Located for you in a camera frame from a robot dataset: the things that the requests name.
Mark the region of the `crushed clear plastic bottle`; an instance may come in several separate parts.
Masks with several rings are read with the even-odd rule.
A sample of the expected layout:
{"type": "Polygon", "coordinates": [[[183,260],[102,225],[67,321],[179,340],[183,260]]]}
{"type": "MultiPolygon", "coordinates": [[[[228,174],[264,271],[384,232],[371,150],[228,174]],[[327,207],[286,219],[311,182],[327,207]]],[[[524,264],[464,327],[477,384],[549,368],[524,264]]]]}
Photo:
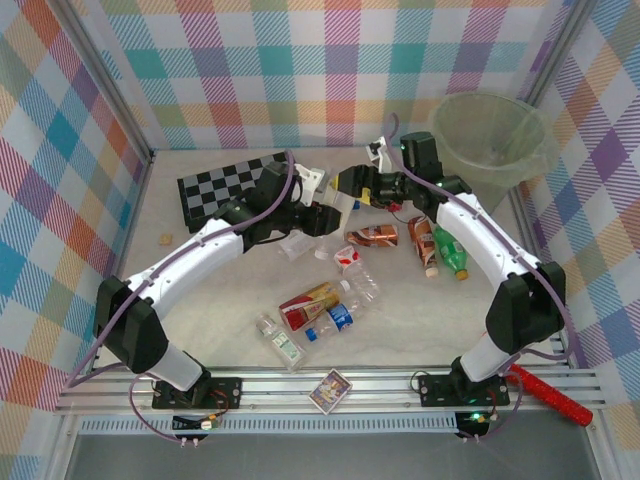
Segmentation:
{"type": "Polygon", "coordinates": [[[293,232],[277,244],[289,261],[295,261],[310,251],[317,259],[326,260],[329,257],[329,250],[324,240],[324,237],[314,238],[302,232],[293,232]]]}

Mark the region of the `clear bottle red white label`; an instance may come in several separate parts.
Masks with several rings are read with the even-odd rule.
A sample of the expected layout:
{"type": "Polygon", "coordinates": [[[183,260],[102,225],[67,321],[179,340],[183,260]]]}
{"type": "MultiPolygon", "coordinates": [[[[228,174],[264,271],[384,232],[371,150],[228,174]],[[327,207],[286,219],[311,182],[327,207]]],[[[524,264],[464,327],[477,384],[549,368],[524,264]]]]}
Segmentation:
{"type": "Polygon", "coordinates": [[[369,268],[352,244],[339,249],[333,257],[342,276],[367,303],[372,303],[380,296],[378,283],[369,268]]]}

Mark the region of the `brown label bottle beige cap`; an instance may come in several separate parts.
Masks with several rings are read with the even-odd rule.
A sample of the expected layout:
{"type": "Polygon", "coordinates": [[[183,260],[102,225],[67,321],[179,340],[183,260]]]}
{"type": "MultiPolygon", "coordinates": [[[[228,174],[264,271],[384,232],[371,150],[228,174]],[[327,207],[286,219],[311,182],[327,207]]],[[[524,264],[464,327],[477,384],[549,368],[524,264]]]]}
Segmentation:
{"type": "Polygon", "coordinates": [[[407,227],[426,277],[438,276],[436,245],[429,220],[426,217],[414,217],[408,221],[407,227]]]}

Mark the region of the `green bottle with yellow cap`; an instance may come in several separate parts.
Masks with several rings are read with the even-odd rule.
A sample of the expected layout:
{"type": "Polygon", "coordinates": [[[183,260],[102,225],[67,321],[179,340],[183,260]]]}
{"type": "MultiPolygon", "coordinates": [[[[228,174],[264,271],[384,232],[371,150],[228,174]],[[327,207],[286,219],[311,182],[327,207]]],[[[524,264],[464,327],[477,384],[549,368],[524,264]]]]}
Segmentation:
{"type": "Polygon", "coordinates": [[[454,273],[457,280],[466,280],[469,276],[468,257],[461,243],[439,225],[435,227],[434,239],[444,264],[454,273]]]}

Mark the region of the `clear bottle dark blue label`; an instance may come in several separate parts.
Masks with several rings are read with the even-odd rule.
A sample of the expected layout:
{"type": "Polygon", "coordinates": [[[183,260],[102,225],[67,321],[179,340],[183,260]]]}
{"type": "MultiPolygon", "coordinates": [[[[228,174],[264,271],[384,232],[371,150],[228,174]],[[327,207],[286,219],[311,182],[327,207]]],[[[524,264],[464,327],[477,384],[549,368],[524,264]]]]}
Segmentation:
{"type": "Polygon", "coordinates": [[[304,330],[304,335],[309,342],[314,343],[342,333],[366,316],[373,306],[373,302],[364,298],[356,295],[349,296],[320,314],[311,326],[304,330]]]}

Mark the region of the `clear bottle green white label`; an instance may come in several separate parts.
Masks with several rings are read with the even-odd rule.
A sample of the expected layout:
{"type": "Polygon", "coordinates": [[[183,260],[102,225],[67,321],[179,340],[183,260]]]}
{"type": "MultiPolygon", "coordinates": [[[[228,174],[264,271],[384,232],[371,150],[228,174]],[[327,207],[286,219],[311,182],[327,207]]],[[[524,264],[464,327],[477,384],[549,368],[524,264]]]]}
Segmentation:
{"type": "Polygon", "coordinates": [[[255,325],[262,338],[290,372],[302,366],[307,353],[281,324],[267,314],[260,314],[255,320],[255,325]]]}

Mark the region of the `translucent green plastic bin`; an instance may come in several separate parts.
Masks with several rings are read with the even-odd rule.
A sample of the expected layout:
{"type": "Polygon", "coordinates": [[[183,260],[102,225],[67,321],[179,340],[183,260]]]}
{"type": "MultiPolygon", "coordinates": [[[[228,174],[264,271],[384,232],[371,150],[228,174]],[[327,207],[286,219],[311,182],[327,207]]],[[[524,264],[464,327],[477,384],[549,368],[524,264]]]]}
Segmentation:
{"type": "Polygon", "coordinates": [[[464,180],[489,213],[511,189],[558,164],[548,117],[519,100],[452,94],[431,112],[429,127],[444,171],[464,180]]]}

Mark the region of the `copper brown metallic bottle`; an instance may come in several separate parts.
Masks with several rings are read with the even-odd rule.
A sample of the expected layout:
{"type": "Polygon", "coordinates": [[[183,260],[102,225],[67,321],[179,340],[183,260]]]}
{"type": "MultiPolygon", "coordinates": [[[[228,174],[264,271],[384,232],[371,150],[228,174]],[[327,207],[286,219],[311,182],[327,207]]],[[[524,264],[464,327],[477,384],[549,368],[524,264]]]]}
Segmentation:
{"type": "Polygon", "coordinates": [[[399,243],[396,225],[382,224],[363,227],[346,233],[346,241],[367,248],[390,248],[399,243]]]}

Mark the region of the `black and grey chessboard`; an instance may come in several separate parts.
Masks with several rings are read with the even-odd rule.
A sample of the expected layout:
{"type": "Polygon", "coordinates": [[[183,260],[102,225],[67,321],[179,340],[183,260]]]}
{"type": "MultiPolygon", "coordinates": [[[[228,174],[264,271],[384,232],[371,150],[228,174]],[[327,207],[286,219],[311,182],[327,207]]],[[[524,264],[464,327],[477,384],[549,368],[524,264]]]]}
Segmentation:
{"type": "Polygon", "coordinates": [[[242,161],[177,180],[185,226],[199,231],[212,215],[242,191],[253,188],[262,170],[272,162],[286,162],[284,152],[242,161]]]}

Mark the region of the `playing card box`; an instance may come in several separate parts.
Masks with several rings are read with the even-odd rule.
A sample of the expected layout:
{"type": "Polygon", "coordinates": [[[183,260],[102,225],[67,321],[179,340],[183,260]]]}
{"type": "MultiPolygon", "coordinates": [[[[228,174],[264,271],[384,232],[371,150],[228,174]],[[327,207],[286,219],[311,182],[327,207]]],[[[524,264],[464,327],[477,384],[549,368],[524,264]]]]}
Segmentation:
{"type": "Polygon", "coordinates": [[[308,395],[311,403],[324,415],[329,415],[352,389],[352,383],[332,369],[308,395]]]}

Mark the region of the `small black controller board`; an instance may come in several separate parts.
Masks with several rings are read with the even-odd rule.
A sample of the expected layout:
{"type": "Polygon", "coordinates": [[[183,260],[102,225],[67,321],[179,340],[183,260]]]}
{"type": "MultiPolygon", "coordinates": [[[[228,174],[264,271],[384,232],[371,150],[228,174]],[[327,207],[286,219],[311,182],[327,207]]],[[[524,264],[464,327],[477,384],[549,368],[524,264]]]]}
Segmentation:
{"type": "Polygon", "coordinates": [[[491,413],[480,412],[456,412],[456,435],[462,439],[471,439],[485,436],[491,425],[491,413]]]}
{"type": "Polygon", "coordinates": [[[173,430],[200,430],[211,431],[219,424],[219,416],[210,414],[200,418],[187,418],[182,416],[172,417],[173,430]]]}

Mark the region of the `red glitter stick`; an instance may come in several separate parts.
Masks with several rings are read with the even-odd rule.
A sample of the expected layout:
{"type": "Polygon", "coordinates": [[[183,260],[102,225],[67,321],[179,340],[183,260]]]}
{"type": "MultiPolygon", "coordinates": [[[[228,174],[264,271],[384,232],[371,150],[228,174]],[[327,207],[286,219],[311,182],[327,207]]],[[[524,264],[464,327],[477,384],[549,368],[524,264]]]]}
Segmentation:
{"type": "Polygon", "coordinates": [[[519,384],[527,394],[550,407],[573,423],[588,427],[593,421],[593,413],[577,401],[569,398],[555,387],[552,387],[539,377],[533,375],[519,365],[509,367],[509,379],[512,383],[519,384]]]}

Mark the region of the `aluminium frame post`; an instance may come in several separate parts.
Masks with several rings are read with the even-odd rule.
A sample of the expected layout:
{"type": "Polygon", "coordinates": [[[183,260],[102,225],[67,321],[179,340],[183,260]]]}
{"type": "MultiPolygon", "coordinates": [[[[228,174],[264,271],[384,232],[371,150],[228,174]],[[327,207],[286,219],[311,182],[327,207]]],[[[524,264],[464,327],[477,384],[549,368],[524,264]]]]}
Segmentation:
{"type": "Polygon", "coordinates": [[[100,50],[85,29],[81,17],[75,11],[71,0],[48,0],[52,9],[71,37],[86,68],[96,82],[98,89],[105,95],[107,103],[113,109],[114,116],[120,122],[134,149],[147,164],[153,162],[153,150],[149,147],[133,113],[125,102],[117,84],[109,72],[100,50]]]}
{"type": "Polygon", "coordinates": [[[547,0],[523,59],[516,97],[539,106],[599,0],[547,0]]]}

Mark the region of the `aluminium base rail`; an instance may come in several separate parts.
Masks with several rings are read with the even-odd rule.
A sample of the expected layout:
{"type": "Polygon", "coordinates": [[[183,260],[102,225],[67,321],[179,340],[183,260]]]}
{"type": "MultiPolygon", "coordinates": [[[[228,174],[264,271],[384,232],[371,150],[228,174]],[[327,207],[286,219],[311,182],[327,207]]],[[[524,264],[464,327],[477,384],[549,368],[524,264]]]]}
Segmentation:
{"type": "MultiPolygon", "coordinates": [[[[525,370],[591,410],[605,407],[604,391],[596,373],[589,369],[570,369],[565,365],[526,365],[525,370]]],[[[342,374],[352,388],[335,411],[346,413],[417,412],[419,396],[409,386],[416,380],[415,368],[346,368],[342,374]]],[[[303,369],[290,373],[284,369],[219,369],[215,377],[240,377],[242,393],[239,413],[316,414],[319,409],[308,398],[325,372],[303,369]]],[[[133,375],[117,368],[62,391],[57,414],[127,414],[129,398],[143,414],[153,414],[152,382],[147,376],[132,385],[133,375]]]]}

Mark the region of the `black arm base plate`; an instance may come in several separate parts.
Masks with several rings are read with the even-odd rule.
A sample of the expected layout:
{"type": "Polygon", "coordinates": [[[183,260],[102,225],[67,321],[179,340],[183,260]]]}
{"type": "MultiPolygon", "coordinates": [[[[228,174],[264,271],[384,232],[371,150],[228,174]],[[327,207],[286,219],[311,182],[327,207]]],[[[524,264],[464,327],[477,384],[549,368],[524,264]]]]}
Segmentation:
{"type": "Polygon", "coordinates": [[[510,397],[506,382],[493,376],[481,382],[456,379],[453,375],[418,376],[422,407],[507,406],[510,397]]]}
{"type": "Polygon", "coordinates": [[[238,409],[242,396],[240,377],[206,377],[189,390],[181,391],[165,381],[153,384],[152,408],[155,410],[227,410],[238,409]]]}

